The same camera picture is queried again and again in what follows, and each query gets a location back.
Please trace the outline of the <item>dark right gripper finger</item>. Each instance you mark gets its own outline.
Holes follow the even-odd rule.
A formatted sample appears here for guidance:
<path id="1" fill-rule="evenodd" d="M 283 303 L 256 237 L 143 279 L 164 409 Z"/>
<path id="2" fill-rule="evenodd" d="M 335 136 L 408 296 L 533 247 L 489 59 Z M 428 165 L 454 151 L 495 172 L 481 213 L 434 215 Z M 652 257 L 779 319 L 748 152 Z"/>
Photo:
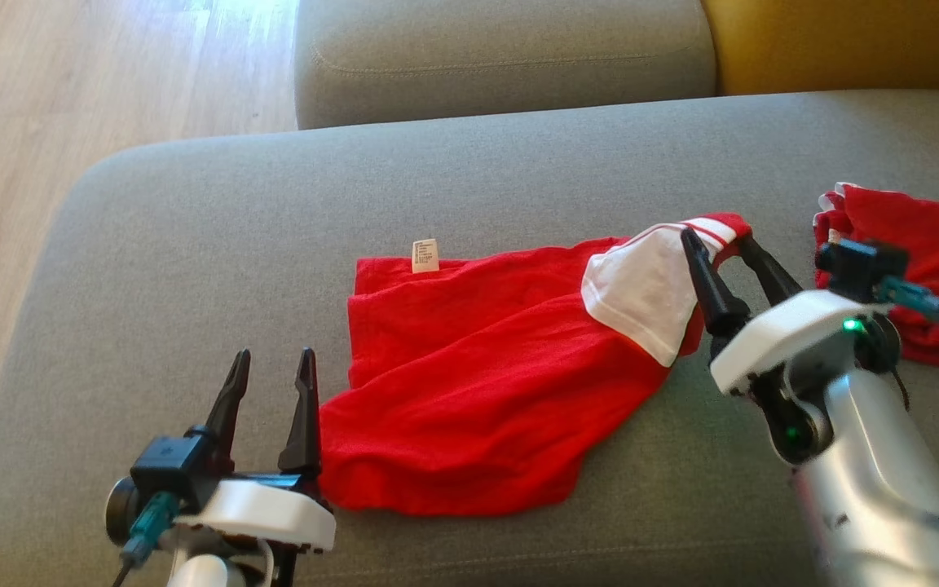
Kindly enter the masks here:
<path id="1" fill-rule="evenodd" d="M 802 286 L 753 236 L 738 239 L 738 256 L 753 271 L 771 307 L 800 294 Z"/>
<path id="2" fill-rule="evenodd" d="M 720 278 L 709 260 L 707 246 L 692 227 L 681 231 L 681 244 L 705 329 L 714 338 L 735 337 L 752 318 L 752 311 Z"/>

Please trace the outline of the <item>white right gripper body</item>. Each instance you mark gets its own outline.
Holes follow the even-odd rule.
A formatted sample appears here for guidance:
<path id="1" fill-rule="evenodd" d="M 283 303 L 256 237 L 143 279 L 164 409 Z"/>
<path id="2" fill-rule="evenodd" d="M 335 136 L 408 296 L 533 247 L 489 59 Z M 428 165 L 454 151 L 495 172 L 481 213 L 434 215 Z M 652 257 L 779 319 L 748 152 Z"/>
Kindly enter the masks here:
<path id="1" fill-rule="evenodd" d="M 709 365 L 719 391 L 744 391 L 749 377 L 770 372 L 843 330 L 857 316 L 887 313 L 891 303 L 857 303 L 827 289 L 805 290 L 742 327 Z"/>

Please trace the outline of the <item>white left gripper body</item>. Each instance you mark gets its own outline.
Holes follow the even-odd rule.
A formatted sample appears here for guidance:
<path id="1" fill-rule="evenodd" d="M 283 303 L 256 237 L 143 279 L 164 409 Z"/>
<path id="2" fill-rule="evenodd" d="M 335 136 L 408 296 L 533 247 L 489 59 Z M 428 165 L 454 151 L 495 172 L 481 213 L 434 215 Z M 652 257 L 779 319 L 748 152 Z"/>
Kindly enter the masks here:
<path id="1" fill-rule="evenodd" d="M 322 554 L 334 549 L 336 531 L 334 515 L 305 494 L 224 479 L 201 510 L 176 517 L 176 554 L 252 554 L 259 541 Z"/>

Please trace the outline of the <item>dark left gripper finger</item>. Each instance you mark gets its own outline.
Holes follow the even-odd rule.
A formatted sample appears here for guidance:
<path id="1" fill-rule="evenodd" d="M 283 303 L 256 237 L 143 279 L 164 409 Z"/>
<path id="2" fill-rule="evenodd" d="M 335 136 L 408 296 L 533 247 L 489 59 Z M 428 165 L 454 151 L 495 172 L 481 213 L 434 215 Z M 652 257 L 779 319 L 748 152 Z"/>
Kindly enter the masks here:
<path id="1" fill-rule="evenodd" d="M 302 349 L 294 387 L 298 394 L 297 408 L 294 410 L 286 446 L 277 457 L 277 468 L 284 474 L 299 474 L 303 479 L 316 479 L 323 469 L 323 460 L 316 355 L 312 348 Z"/>
<path id="2" fill-rule="evenodd" d="M 212 463 L 214 471 L 218 474 L 231 474 L 235 471 L 231 458 L 232 442 L 236 432 L 238 410 L 249 386 L 250 365 L 250 350 L 239 351 L 206 419 L 206 427 L 214 435 Z"/>

